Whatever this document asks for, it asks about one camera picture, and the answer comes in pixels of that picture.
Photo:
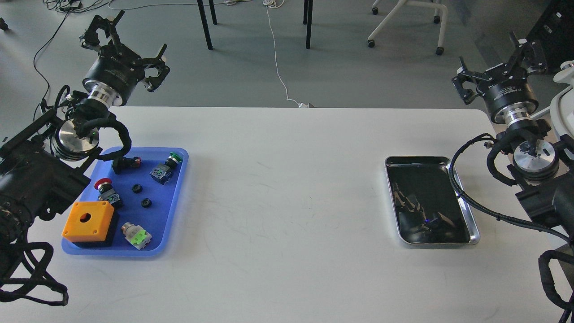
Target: black power cable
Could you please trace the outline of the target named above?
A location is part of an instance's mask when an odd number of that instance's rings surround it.
[[[58,109],[60,107],[60,101],[62,101],[62,95],[65,97],[66,95],[70,94],[70,86],[64,85],[58,95],[56,96],[56,101],[54,102],[54,109]]]
[[[65,12],[65,13],[85,13],[105,6],[108,4],[109,1],[102,3],[103,0],[96,0],[87,7],[81,7],[81,6],[74,7],[72,6],[72,1],[70,0],[42,0],[42,2],[43,4],[46,5],[46,8],[48,10]]]
[[[62,19],[62,22],[60,23],[60,25],[58,26],[58,28],[56,29],[56,31],[54,32],[54,34],[52,35],[52,37],[50,37],[50,39],[42,46],[40,47],[40,49],[38,49],[38,51],[36,52],[36,54],[34,55],[34,59],[33,59],[33,66],[34,69],[36,70],[36,72],[38,72],[38,74],[40,74],[40,76],[42,76],[42,78],[44,79],[44,81],[46,81],[46,84],[48,85],[48,87],[46,88],[46,92],[44,93],[44,96],[42,97],[42,100],[40,101],[40,103],[38,103],[38,105],[36,106],[36,109],[34,110],[34,117],[33,120],[36,120],[36,113],[38,112],[38,109],[42,106],[44,106],[44,102],[46,99],[46,95],[48,95],[48,92],[50,92],[50,82],[47,80],[47,78],[44,76],[44,74],[42,74],[39,70],[38,67],[36,66],[37,63],[37,57],[38,54],[40,54],[40,52],[42,51],[42,49],[46,48],[54,39],[54,37],[56,37],[56,34],[58,34],[58,31],[60,30],[60,28],[62,27],[62,25],[64,24],[64,21],[66,21],[66,18],[68,18],[68,13],[66,13],[66,15],[64,16],[64,19]]]

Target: gray floor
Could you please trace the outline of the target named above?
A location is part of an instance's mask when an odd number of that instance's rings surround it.
[[[118,0],[112,6],[161,2],[168,1]],[[375,48],[367,47],[367,36],[395,1],[383,1],[379,15],[374,16],[372,0],[316,0],[310,50],[305,49],[302,0],[286,0],[283,7],[269,10],[269,14],[280,74],[292,99],[317,107],[482,109],[479,100],[465,106],[451,84],[459,67],[458,56],[464,56],[472,70],[487,68],[492,55],[484,50],[485,37],[477,39],[482,32],[491,39],[488,46],[496,47],[496,54],[503,60],[508,59],[512,48],[500,45],[501,37],[506,37],[508,19],[532,26],[544,9],[544,1],[530,2],[534,4],[524,8],[528,15],[489,19],[488,26],[501,28],[481,29],[486,26],[480,23],[481,16],[487,16],[484,4],[443,1],[449,6],[450,15],[442,56],[434,54],[439,26],[432,23],[431,9],[402,9],[376,38]],[[494,10],[507,8],[504,1],[488,1],[491,3],[497,3]],[[210,24],[213,51],[205,45],[196,6],[159,6],[126,12],[117,26],[122,42],[144,57],[155,56],[160,46],[167,43],[165,56],[171,68],[157,92],[147,93],[138,86],[128,105],[296,107],[286,100],[276,75],[273,38],[261,1],[217,5],[216,12],[219,25]],[[82,89],[81,81],[96,53],[81,48],[78,37],[95,14],[107,17],[117,11],[103,7],[70,15],[40,56],[37,67],[52,85],[49,102],[64,84]],[[0,0],[0,17],[10,26],[9,31],[0,33],[0,135],[4,137],[32,120],[33,110],[46,89],[32,67],[33,56],[64,16],[47,10],[38,0]],[[561,88],[552,84],[550,75],[531,79],[541,106],[546,106]],[[166,110],[163,117],[177,116],[170,116]]]

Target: white chair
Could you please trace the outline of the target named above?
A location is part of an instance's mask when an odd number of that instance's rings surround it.
[[[373,4],[373,14],[379,13],[377,5],[379,4],[380,1],[381,0],[376,0],[375,3]],[[389,22],[389,20],[391,20],[391,18],[393,18],[393,16],[397,14],[397,11],[405,5],[427,7],[427,8],[433,8],[435,10],[435,19],[433,20],[433,22],[435,24],[440,23],[439,44],[436,48],[435,54],[442,55],[444,53],[444,33],[447,28],[448,9],[447,6],[442,5],[440,3],[440,0],[435,0],[435,2],[433,2],[432,0],[430,0],[429,2],[415,1],[415,0],[399,0],[397,2],[397,5],[391,10],[391,12],[389,12],[389,14],[385,17],[385,19],[383,19],[383,21],[377,26],[377,28],[375,28],[375,30],[371,33],[371,35],[369,35],[369,37],[367,38],[367,45],[371,48],[375,47],[374,39],[377,36],[377,34],[381,32],[381,30]]]

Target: black cable bundle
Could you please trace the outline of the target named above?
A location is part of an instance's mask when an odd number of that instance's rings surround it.
[[[473,145],[475,143],[481,142],[481,141],[491,142],[494,144],[494,146],[497,146],[497,143],[498,143],[498,140],[495,139],[494,137],[492,137],[492,135],[490,135],[488,133],[483,133],[479,136],[474,137],[473,139],[469,140],[468,142],[466,142],[462,147],[459,148],[458,151],[456,151],[455,155],[452,158],[451,165],[448,167],[448,176],[449,176],[449,179],[451,181],[452,188],[455,190],[457,195],[460,196],[463,200],[465,200],[469,205],[472,205],[474,208],[478,209],[479,211],[482,211],[482,212],[484,212],[490,216],[495,217],[498,221],[504,221],[506,223],[520,226],[522,228],[527,228],[527,229],[537,230],[540,232],[550,233],[550,234],[557,236],[557,237],[561,238],[562,240],[566,241],[566,243],[570,247],[572,247],[572,239],[565,236],[564,234],[562,234],[562,233],[560,233],[560,232],[558,232],[552,228],[549,228],[547,226],[538,224],[538,223],[522,220],[522,219],[515,218],[515,217],[506,216],[502,213],[492,211],[492,210],[488,209],[487,207],[483,206],[482,204],[480,204],[479,202],[472,199],[468,194],[466,194],[463,191],[463,189],[460,187],[460,185],[458,184],[458,182],[455,179],[454,168],[455,168],[456,159],[468,147],[470,147],[471,145]],[[494,166],[494,158],[493,157],[490,158],[489,164],[491,165],[490,167]],[[501,181],[501,182],[508,184],[509,181],[510,181],[510,179],[508,179],[508,181]],[[564,313],[562,314],[562,317],[560,318],[559,323],[565,323],[566,320],[568,319],[568,317],[571,315],[571,313],[574,310],[574,293],[572,293],[570,301],[568,301],[568,302],[561,299],[560,295],[556,291],[556,288],[554,287],[554,279],[552,278],[552,272],[551,272],[550,266],[549,266],[549,263],[552,259],[557,259],[559,261],[574,265],[574,257],[571,255],[567,255],[566,253],[556,251],[556,250],[548,250],[548,251],[544,252],[538,258],[538,268],[540,270],[540,279],[542,282],[542,288],[544,289],[544,293],[546,294],[546,297],[548,297],[548,299],[550,299],[550,301],[552,303],[554,303],[556,306],[564,309]]]
[[[131,138],[130,133],[127,131],[126,126],[123,123],[115,119],[115,114],[110,114],[108,118],[98,118],[86,121],[82,125],[81,132],[89,132],[92,128],[113,128],[118,132],[118,136],[122,141],[122,148],[117,151],[107,153],[105,155],[99,155],[96,159],[99,160],[112,160],[118,157],[125,156],[131,149]]]
[[[34,254],[32,254],[32,250],[44,251],[44,255],[40,261],[38,261]],[[51,306],[65,306],[68,304],[68,288],[57,282],[54,277],[46,272],[46,268],[50,263],[53,254],[54,248],[49,243],[29,243],[28,230],[24,231],[22,236],[18,238],[15,243],[0,244],[0,259],[2,260],[2,266],[0,266],[0,274],[2,275],[0,276],[0,302],[11,302],[16,299],[24,298],[33,302]],[[3,267],[7,264],[15,265],[11,268]],[[30,278],[11,277],[20,264],[24,265],[26,270],[30,273]],[[22,286],[14,291],[4,291],[1,289],[4,285],[14,284]],[[37,286],[46,286],[52,291],[59,293],[62,295],[62,300],[46,301],[44,299],[29,296],[28,293]]]
[[[46,5],[48,10],[54,10],[57,12],[65,12],[65,13],[84,13],[88,11],[95,10],[97,8],[103,7],[108,4],[108,1],[101,4],[103,0],[96,0],[94,3],[87,7],[80,6],[72,6],[74,2],[79,2],[80,0],[42,0],[42,3]]]

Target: black cable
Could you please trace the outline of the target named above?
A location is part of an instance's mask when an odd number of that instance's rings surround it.
[[[570,296],[569,303],[573,303],[573,302],[574,302],[574,293],[572,293],[572,296]],[[572,311],[569,309],[565,309],[564,312],[562,313],[562,316],[560,317],[560,320],[558,321],[558,323],[566,323],[566,321],[568,321],[568,318],[570,317],[570,314],[572,314]]]
[[[572,297],[569,302],[563,300],[555,288],[554,279],[552,278],[552,271],[550,270],[550,261],[552,259],[559,260],[564,263],[574,265],[574,257],[568,255],[564,252],[557,250],[545,251],[538,258],[538,269],[540,269],[540,281],[542,282],[542,288],[546,297],[550,299],[552,303],[564,310],[569,310],[570,312],[574,310],[574,303],[572,302]]]
[[[527,140],[530,143],[532,149],[536,150],[536,141],[538,140],[538,138],[528,130],[516,129],[512,132],[507,133],[500,140],[498,140],[492,146],[491,151],[488,153],[488,156],[486,157],[486,166],[488,167],[488,171],[490,171],[490,173],[492,174],[492,177],[508,186],[516,185],[516,180],[502,175],[502,173],[500,173],[497,170],[496,166],[494,165],[494,160],[498,156],[498,153],[500,153],[513,140],[518,138],[523,138],[524,140]]]
[[[44,93],[44,96],[42,97],[42,100],[46,99],[46,95],[48,95],[48,92],[50,91],[50,82],[48,82],[47,78],[44,76],[44,74],[42,74],[38,68],[36,67],[36,57],[38,56],[38,54],[42,51],[42,49],[44,49],[46,46],[48,46],[52,40],[54,39],[54,37],[56,37],[56,34],[58,34],[58,31],[60,30],[60,28],[62,27],[62,25],[64,24],[64,21],[66,21],[66,18],[68,18],[68,14],[66,14],[64,16],[64,19],[62,19],[62,22],[60,23],[60,25],[58,26],[58,28],[56,29],[56,31],[54,32],[54,34],[52,35],[52,37],[50,37],[50,39],[42,46],[40,47],[40,49],[38,49],[38,51],[36,52],[36,54],[34,55],[34,59],[33,59],[33,66],[34,69],[36,70],[36,72],[38,72],[38,74],[40,74],[40,76],[42,76],[42,78],[44,79],[44,81],[46,81],[46,84],[48,85],[48,88],[46,89],[46,92]],[[40,102],[37,106],[36,109],[34,110],[34,117],[32,120],[36,120],[36,113],[38,112],[38,108],[41,106],[42,102]]]
[[[44,251],[44,254],[40,261],[34,257],[32,250],[40,249]],[[17,284],[22,285],[14,291],[3,291],[0,289],[0,302],[11,302],[16,299],[24,298],[37,303],[51,305],[51,306],[65,306],[68,303],[68,288],[57,282],[49,273],[47,273],[46,268],[52,259],[54,248],[48,243],[29,243],[28,242],[28,230],[24,230],[20,237],[13,244],[0,244],[0,251],[10,253],[15,255],[19,253],[21,256],[20,263],[24,265],[26,270],[30,273],[30,278],[12,278],[1,277],[0,286],[5,284]],[[62,300],[60,301],[46,301],[36,297],[28,296],[28,293],[32,291],[37,286],[46,286],[52,291],[55,291],[62,295]]]
[[[74,111],[75,109],[73,107],[69,107],[69,109],[66,110],[66,113],[64,114],[65,120],[70,120]]]
[[[64,85],[60,89],[60,92],[58,92],[58,95],[56,96],[56,102],[54,102],[54,109],[58,109],[60,107],[60,101],[62,100],[62,95],[64,95],[64,92],[66,92],[65,95],[70,94],[70,87],[68,85]]]
[[[96,0],[91,5],[87,7],[70,7],[68,0],[43,0],[42,2],[46,5],[48,10],[53,10],[62,13],[86,13],[88,11],[96,10],[108,4],[109,1],[102,3],[103,0]]]
[[[455,179],[455,174],[454,174],[454,168],[455,168],[455,162],[456,159],[460,156],[461,153],[463,153],[468,147],[470,147],[471,145],[478,143],[480,141],[491,141],[493,143],[496,143],[497,140],[494,139],[490,134],[488,133],[483,133],[479,136],[476,136],[475,138],[469,140],[468,142],[466,142],[466,144],[464,144],[462,147],[459,148],[458,151],[456,151],[455,155],[452,158],[451,161],[451,166],[448,168],[448,176],[449,179],[451,181],[451,185],[452,188],[455,190],[455,192],[457,193],[458,196],[460,196],[463,200],[465,200],[468,204],[472,205],[474,208],[478,209],[479,211],[482,211],[490,216],[495,217],[498,221],[504,221],[506,223],[509,224],[513,224],[516,226],[520,226],[522,228],[526,228],[526,229],[532,229],[532,230],[537,230],[540,232],[546,232],[546,233],[550,233],[554,236],[557,236],[559,238],[561,238],[562,240],[566,241],[568,243],[568,245],[571,244],[571,240],[565,236],[564,234],[551,229],[547,226],[535,223],[535,222],[531,222],[531,221],[526,221],[523,219],[519,219],[519,218],[515,218],[515,217],[510,217],[510,216],[506,216],[502,213],[498,213],[498,212],[494,212],[490,209],[488,209],[487,207],[483,206],[482,204],[480,204],[479,202],[475,201],[474,199],[472,199],[468,194],[466,194],[463,189],[460,187],[460,185],[456,182]]]
[[[87,132],[91,131],[93,128],[113,128],[118,132],[118,136],[122,142],[123,147],[120,150],[110,152],[104,155],[99,155],[96,159],[99,160],[112,160],[117,157],[123,157],[131,149],[131,138],[126,126],[123,123],[117,121],[114,118],[98,118],[89,120],[82,125],[80,128],[80,136],[85,136]]]

